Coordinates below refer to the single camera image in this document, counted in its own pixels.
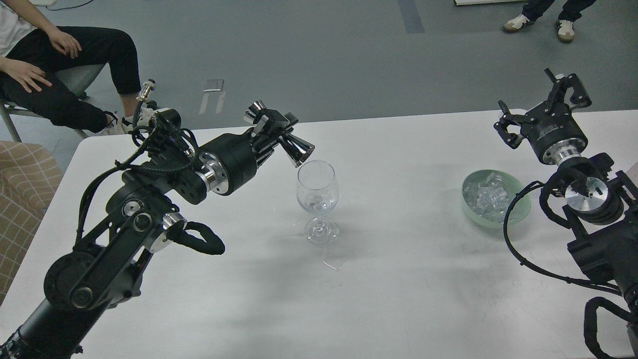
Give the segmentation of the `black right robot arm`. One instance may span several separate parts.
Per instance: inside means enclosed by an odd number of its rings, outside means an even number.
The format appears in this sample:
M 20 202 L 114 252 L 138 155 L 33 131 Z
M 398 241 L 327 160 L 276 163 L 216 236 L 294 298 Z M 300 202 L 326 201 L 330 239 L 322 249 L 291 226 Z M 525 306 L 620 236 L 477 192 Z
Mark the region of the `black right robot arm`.
M 607 153 L 585 157 L 588 139 L 573 118 L 573 110 L 589 107 L 590 96 L 572 73 L 556 77 L 547 99 L 525 114 L 513 114 L 499 101 L 502 116 L 493 125 L 508 147 L 516 149 L 529 141 L 538 161 L 555 165 L 557 171 L 546 181 L 534 181 L 516 194 L 504 215 L 503 235 L 508 249 L 519 261 L 536 273 L 563 280 L 583 288 L 621 296 L 627 309 L 602 296 L 587 301 L 584 307 L 584 343 L 598 359 L 608 359 L 598 339 L 598 309 L 624 320 L 632 350 L 637 350 L 638 311 L 638 215 L 637 186 L 625 172 L 614 178 L 614 165 Z M 510 213 L 529 192 L 540 189 L 539 204 L 545 216 L 571 230 L 574 241 L 568 252 L 585 279 L 572 279 L 544 270 L 515 250 L 508 236 Z

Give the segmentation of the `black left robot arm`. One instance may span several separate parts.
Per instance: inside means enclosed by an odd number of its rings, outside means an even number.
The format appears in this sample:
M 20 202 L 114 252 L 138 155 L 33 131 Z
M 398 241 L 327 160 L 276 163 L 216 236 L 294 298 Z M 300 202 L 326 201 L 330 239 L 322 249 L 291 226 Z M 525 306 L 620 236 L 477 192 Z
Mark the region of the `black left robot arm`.
M 45 275 L 45 299 L 1 346 L 3 359 L 69 359 L 107 309 L 141 295 L 153 255 L 170 243 L 202 254 L 225 252 L 207 225 L 189 222 L 168 197 L 175 191 L 197 205 L 213 192 L 228 196 L 250 181 L 280 146 L 300 167 L 315 146 L 294 136 L 298 118 L 249 105 L 249 129 L 199 145 L 181 127 L 177 111 L 148 99 L 148 80 L 137 97 L 131 136 L 137 146 L 125 161 L 99 175 L 84 191 L 77 236 Z

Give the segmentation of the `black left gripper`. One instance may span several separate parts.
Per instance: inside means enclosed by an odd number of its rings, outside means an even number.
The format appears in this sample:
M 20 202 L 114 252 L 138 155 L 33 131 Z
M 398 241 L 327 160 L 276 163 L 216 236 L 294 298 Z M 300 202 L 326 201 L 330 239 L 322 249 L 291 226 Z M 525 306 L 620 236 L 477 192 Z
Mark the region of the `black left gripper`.
M 225 133 L 200 145 L 202 168 L 199 175 L 207 190 L 228 196 L 246 184 L 274 153 L 281 134 L 298 122 L 291 112 L 283 115 L 273 109 L 261 109 L 255 116 L 252 147 L 250 129 L 242 134 Z

